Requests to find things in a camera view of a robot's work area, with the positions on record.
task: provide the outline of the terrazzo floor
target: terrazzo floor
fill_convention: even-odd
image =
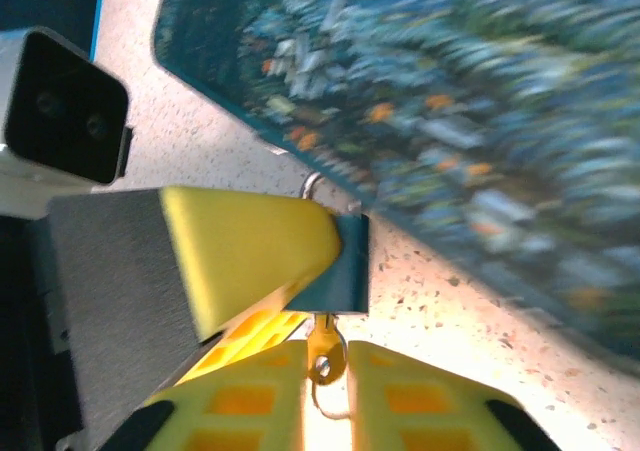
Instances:
[[[154,64],[158,1],[104,0],[97,61],[128,86],[136,132],[127,177],[113,189],[189,184],[296,195],[309,170],[267,151],[242,124]],[[328,185],[319,199],[338,209],[348,202]],[[640,381],[516,317],[378,219],[372,249],[371,313],[340,319],[347,339],[381,344],[511,393],[563,450],[640,449]],[[323,389],[319,399],[341,410],[343,384]],[[306,421],[307,450],[351,449],[348,421],[326,420],[311,408]]]

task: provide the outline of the camera lens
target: camera lens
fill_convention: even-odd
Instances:
[[[107,136],[109,130],[104,118],[99,114],[93,114],[87,119],[87,132],[96,141],[101,141]]]
[[[36,98],[38,111],[50,119],[59,119],[64,114],[64,106],[60,98],[49,91],[42,91]]]

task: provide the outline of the yellow foam block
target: yellow foam block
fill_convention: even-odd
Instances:
[[[302,451],[304,341],[289,341],[168,388],[176,409],[148,451]]]
[[[309,317],[306,313],[270,310],[249,316],[232,333],[220,340],[178,384],[182,384],[223,366],[253,356],[285,341]]]
[[[281,311],[340,254],[330,212],[310,200],[189,187],[160,196],[201,340]]]
[[[509,395],[371,343],[349,343],[354,451],[520,451],[485,406]]]

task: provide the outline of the speckled floor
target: speckled floor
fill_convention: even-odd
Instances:
[[[308,173],[265,150],[241,124],[152,61],[158,0],[105,0],[97,60],[132,98],[136,138],[126,179],[114,188],[190,184],[295,195]],[[325,186],[320,198],[348,198]],[[640,447],[640,381],[589,360],[558,338],[514,317],[506,305],[429,250],[374,220],[372,309],[343,318],[348,339],[365,339],[510,392],[564,450]],[[323,390],[331,410],[340,385]],[[310,409],[307,449],[350,448],[348,422]]]

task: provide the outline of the colorful printed image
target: colorful printed image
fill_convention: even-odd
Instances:
[[[638,357],[639,0],[164,0],[155,52],[481,281]]]

